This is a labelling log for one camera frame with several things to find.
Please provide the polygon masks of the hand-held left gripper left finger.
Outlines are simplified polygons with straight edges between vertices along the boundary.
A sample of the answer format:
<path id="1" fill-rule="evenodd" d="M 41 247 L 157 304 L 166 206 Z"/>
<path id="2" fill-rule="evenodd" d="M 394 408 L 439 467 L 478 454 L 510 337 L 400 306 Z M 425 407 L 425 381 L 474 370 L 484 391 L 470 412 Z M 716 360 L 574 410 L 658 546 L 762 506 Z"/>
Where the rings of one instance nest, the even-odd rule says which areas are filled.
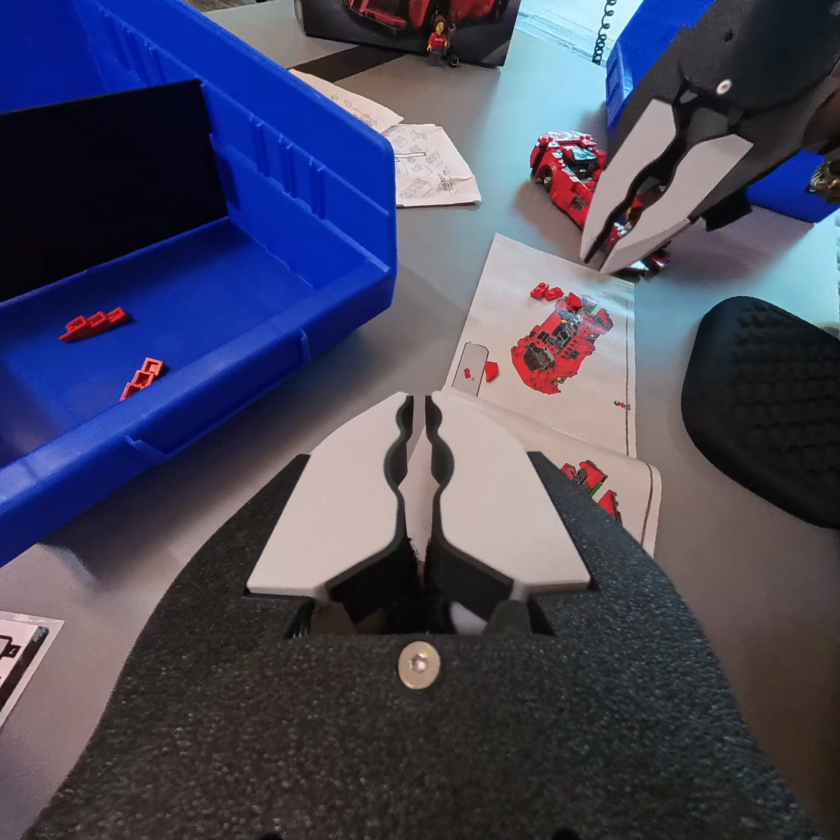
<path id="1" fill-rule="evenodd" d="M 413 404 L 396 392 L 311 451 L 250 573 L 249 594 L 338 601 L 341 586 L 400 546 Z"/>

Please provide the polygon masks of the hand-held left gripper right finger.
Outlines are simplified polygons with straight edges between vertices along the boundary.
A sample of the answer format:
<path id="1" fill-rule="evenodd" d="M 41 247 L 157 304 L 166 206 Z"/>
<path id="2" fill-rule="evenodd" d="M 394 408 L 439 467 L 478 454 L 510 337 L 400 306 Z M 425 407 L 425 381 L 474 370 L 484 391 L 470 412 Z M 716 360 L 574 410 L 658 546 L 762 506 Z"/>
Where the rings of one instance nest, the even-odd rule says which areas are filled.
<path id="1" fill-rule="evenodd" d="M 454 603 L 525 602 L 592 580 L 521 440 L 450 393 L 426 397 L 437 482 L 427 572 Z"/>

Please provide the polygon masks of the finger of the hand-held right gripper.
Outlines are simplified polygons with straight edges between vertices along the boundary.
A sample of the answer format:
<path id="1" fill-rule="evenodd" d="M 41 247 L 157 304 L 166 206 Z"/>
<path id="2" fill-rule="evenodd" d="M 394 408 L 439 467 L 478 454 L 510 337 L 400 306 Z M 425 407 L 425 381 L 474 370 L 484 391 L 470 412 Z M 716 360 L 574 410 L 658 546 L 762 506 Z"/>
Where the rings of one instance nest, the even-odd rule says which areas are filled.
<path id="1" fill-rule="evenodd" d="M 751 151 L 753 144 L 739 136 L 721 136 L 691 147 L 678 163 L 670 185 L 640 215 L 605 258 L 601 271 L 613 274 L 666 245 L 690 225 L 690 216 L 714 187 Z"/>
<path id="2" fill-rule="evenodd" d="M 581 260 L 594 258 L 609 238 L 616 217 L 633 203 L 647 171 L 668 151 L 676 135 L 673 106 L 652 99 L 602 170 L 581 236 Z"/>

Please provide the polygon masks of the red brick toy car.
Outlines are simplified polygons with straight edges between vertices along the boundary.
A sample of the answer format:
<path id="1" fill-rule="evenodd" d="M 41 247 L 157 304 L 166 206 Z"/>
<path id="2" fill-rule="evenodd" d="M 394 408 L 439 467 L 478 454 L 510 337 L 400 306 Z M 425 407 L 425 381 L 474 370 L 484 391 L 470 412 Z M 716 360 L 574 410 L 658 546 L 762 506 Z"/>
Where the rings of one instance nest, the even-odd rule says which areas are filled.
<path id="1" fill-rule="evenodd" d="M 546 132 L 539 137 L 530 155 L 531 178 L 542 184 L 552 204 L 582 231 L 605 159 L 606 153 L 588 133 Z M 652 202 L 647 194 L 635 196 L 629 209 L 614 222 L 607 250 L 630 232 L 642 210 Z M 626 278 L 652 277 L 666 268 L 669 261 L 670 255 L 662 247 L 619 274 Z"/>

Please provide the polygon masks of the small blue plastic bin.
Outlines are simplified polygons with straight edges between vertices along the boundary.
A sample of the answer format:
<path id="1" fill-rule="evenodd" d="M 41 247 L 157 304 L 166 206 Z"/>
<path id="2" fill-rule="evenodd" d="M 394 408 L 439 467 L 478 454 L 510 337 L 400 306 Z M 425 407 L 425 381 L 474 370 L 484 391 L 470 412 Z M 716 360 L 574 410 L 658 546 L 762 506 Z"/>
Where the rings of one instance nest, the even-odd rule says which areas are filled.
<path id="1" fill-rule="evenodd" d="M 667 49 L 679 30 L 692 27 L 712 1 L 643 1 L 616 37 L 605 61 L 607 132 L 617 124 L 637 84 Z M 807 223 L 834 215 L 838 204 L 807 191 L 812 175 L 823 162 L 819 154 L 802 151 L 762 180 L 751 184 L 752 205 Z"/>

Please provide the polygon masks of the toy car instruction booklet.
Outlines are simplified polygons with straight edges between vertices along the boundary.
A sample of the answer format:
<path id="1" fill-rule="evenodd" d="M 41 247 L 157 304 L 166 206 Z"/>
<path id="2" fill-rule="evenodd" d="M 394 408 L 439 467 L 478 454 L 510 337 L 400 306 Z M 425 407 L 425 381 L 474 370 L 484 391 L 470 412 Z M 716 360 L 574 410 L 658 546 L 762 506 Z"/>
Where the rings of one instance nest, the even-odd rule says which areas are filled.
<path id="1" fill-rule="evenodd" d="M 662 481 L 637 458 L 634 305 L 629 281 L 495 234 L 445 386 L 654 554 Z"/>

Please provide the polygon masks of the white brick-drawing instruction sheet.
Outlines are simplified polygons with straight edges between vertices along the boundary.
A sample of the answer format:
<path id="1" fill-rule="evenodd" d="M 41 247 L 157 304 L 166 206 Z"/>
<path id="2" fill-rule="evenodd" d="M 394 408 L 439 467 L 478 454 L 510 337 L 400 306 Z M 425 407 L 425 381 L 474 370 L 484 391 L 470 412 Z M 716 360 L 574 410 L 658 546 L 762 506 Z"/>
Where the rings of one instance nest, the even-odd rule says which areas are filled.
<path id="1" fill-rule="evenodd" d="M 476 177 L 442 127 L 401 122 L 384 137 L 394 152 L 398 208 L 480 205 Z"/>

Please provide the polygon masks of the red-shirted toy minifigure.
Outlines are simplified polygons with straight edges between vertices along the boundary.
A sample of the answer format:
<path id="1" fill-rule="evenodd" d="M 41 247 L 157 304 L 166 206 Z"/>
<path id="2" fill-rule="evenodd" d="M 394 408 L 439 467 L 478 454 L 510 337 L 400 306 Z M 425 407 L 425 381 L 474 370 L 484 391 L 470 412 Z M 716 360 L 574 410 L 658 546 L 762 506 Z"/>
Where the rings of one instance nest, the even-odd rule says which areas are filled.
<path id="1" fill-rule="evenodd" d="M 436 67 L 445 63 L 448 67 L 459 66 L 459 56 L 455 49 L 456 25 L 444 16 L 436 16 L 427 38 L 428 62 Z"/>

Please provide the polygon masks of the short red brick piece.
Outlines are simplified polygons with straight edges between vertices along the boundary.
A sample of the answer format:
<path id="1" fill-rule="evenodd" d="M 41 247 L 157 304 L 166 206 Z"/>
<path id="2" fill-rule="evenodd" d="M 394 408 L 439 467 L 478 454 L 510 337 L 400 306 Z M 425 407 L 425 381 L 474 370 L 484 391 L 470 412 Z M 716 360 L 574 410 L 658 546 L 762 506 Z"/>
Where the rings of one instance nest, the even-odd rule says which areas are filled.
<path id="1" fill-rule="evenodd" d="M 124 386 L 119 401 L 127 400 L 154 383 L 163 375 L 164 370 L 165 363 L 162 360 L 146 358 L 142 366 L 133 374 L 132 379 Z"/>

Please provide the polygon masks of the large blue plastic bin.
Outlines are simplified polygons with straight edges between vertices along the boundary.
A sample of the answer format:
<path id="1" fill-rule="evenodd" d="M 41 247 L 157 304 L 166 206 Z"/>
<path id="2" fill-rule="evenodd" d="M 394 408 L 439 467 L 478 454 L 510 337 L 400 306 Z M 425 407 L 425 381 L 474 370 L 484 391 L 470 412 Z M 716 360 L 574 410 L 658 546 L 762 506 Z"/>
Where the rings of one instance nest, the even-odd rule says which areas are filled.
<path id="1" fill-rule="evenodd" d="M 227 216 L 2 301 L 2 565 L 392 303 L 380 134 L 184 2 L 2 2 L 2 113 L 190 79 Z M 163 375 L 120 402 L 146 358 Z"/>

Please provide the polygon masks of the dark toy car box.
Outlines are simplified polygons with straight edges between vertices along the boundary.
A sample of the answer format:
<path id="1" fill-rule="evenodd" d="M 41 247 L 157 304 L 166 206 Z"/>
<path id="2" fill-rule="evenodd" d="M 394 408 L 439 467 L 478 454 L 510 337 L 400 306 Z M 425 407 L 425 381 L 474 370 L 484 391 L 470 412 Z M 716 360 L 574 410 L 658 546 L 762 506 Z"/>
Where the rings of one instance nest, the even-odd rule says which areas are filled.
<path id="1" fill-rule="evenodd" d="M 359 46 L 427 55 L 436 16 L 456 27 L 459 64 L 502 67 L 515 28 L 519 1 L 300 1 L 306 35 Z"/>

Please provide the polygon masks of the folded white instruction sheet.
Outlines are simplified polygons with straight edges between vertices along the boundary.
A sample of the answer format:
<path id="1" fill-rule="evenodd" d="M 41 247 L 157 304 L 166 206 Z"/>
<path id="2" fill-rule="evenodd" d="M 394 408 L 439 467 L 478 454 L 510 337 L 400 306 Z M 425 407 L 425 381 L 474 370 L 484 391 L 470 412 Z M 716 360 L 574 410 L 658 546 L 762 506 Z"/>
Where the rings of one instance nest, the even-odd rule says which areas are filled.
<path id="1" fill-rule="evenodd" d="M 330 81 L 296 69 L 290 69 L 289 72 L 378 133 L 385 133 L 404 120 L 403 116 L 380 103 L 361 94 L 344 90 Z"/>

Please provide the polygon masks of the long red brick piece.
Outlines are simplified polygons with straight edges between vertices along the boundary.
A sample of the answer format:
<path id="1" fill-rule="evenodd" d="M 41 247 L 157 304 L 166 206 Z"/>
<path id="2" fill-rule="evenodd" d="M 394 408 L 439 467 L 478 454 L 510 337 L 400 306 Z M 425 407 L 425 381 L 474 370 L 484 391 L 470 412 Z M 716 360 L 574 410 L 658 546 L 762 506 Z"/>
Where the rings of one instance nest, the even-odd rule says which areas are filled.
<path id="1" fill-rule="evenodd" d="M 89 317 L 79 316 L 69 321 L 59 340 L 63 343 L 74 343 L 90 339 L 131 321 L 132 317 L 121 307 L 110 311 L 97 311 Z"/>

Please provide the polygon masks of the black and white printed tag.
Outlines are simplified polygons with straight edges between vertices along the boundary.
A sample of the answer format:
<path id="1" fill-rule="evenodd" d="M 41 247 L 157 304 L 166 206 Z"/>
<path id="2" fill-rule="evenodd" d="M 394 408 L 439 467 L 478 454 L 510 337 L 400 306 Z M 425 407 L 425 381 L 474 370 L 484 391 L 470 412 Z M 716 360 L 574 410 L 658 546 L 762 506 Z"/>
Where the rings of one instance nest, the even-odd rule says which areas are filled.
<path id="1" fill-rule="evenodd" d="M 1 611 L 1 725 L 64 624 L 60 619 Z"/>

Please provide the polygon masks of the black bin divider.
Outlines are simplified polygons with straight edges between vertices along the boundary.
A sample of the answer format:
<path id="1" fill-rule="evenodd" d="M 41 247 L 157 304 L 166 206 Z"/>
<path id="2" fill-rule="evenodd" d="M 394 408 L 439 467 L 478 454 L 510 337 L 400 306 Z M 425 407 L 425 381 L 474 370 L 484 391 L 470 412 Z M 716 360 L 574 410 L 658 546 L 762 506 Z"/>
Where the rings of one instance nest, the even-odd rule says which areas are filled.
<path id="1" fill-rule="evenodd" d="M 1 300 L 228 215 L 198 79 L 4 112 Z"/>

